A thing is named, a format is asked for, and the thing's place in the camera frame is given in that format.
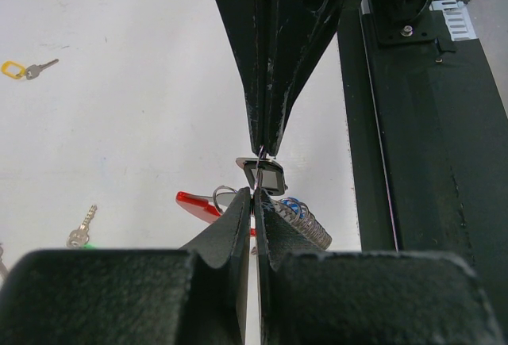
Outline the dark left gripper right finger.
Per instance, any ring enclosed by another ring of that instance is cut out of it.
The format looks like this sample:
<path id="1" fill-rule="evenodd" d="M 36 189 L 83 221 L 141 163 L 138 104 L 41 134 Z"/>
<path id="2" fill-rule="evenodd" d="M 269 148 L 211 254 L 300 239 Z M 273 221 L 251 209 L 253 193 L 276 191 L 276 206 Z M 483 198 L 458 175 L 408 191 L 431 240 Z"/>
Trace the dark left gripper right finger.
<path id="1" fill-rule="evenodd" d="M 497 344 L 474 270 L 442 251 L 321 251 L 253 197 L 264 344 Z"/>

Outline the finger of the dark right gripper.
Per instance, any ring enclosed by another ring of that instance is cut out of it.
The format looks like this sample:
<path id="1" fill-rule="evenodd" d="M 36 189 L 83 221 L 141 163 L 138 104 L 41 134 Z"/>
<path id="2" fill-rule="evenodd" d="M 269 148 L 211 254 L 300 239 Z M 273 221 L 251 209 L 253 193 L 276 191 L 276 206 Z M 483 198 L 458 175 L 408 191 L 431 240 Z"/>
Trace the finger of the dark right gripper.
<path id="1" fill-rule="evenodd" d="M 296 99 L 328 47 L 343 10 L 360 0 L 273 0 L 264 92 L 264 150 L 277 155 Z"/>
<path id="2" fill-rule="evenodd" d="M 264 145 L 272 1 L 215 0 L 241 77 L 251 148 L 255 153 Z"/>

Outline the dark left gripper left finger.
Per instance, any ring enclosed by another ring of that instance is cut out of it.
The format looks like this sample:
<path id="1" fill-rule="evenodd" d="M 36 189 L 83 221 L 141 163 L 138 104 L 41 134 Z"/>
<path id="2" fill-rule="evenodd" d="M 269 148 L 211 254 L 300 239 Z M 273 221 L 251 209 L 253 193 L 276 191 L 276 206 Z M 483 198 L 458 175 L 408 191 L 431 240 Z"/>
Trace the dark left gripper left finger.
<path id="1" fill-rule="evenodd" d="M 43 250 L 1 290 L 4 344 L 242 344 L 251 194 L 179 249 Z"/>

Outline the red handled metal key organizer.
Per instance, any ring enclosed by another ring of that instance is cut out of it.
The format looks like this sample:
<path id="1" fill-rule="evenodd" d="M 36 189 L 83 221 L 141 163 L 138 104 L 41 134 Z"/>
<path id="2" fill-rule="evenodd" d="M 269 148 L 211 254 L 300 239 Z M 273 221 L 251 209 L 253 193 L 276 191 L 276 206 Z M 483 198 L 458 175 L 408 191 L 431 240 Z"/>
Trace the red handled metal key organizer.
<path id="1" fill-rule="evenodd" d="M 219 186 L 211 196 L 179 191 L 176 194 L 175 201 L 188 213 L 208 224 L 212 224 L 223 214 L 236 197 L 236 194 L 237 191 L 229 186 Z M 309 208 L 306 218 L 300 219 L 296 217 L 290 208 L 280 203 L 279 200 L 271 199 L 277 214 L 314 245 L 317 245 L 322 250 L 327 250 L 332 243 L 332 237 L 317 221 Z"/>

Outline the key with black tag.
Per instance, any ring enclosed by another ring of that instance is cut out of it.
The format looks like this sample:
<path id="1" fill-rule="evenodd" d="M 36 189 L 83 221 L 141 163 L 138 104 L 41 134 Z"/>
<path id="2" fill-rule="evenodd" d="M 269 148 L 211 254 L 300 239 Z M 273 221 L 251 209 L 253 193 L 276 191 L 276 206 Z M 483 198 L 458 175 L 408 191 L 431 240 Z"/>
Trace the key with black tag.
<path id="1" fill-rule="evenodd" d="M 270 196 L 283 196 L 287 191 L 283 167 L 267 157 L 261 146 L 256 158 L 236 158 L 237 166 L 244 172 L 252 190 L 264 189 Z"/>

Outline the key with blue oval tag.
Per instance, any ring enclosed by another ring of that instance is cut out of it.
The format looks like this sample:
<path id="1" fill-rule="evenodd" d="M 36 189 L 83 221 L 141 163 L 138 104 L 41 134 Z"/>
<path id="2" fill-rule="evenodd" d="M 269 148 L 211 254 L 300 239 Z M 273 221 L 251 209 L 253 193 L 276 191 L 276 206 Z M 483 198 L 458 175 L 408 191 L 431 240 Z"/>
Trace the key with blue oval tag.
<path id="1" fill-rule="evenodd" d="M 297 218 L 305 219 L 308 214 L 308 206 L 295 197 L 285 197 L 279 200 L 280 203 L 290 208 Z"/>

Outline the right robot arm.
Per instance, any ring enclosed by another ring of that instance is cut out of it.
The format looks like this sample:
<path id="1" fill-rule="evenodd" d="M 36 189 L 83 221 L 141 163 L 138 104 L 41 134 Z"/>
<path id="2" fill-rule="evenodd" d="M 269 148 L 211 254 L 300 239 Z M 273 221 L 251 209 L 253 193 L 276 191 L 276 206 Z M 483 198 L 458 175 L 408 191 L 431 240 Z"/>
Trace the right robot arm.
<path id="1" fill-rule="evenodd" d="M 244 89 L 253 153 L 276 155 L 302 88 L 337 31 L 361 0 L 215 0 Z M 427 0 L 380 0 L 412 21 Z"/>

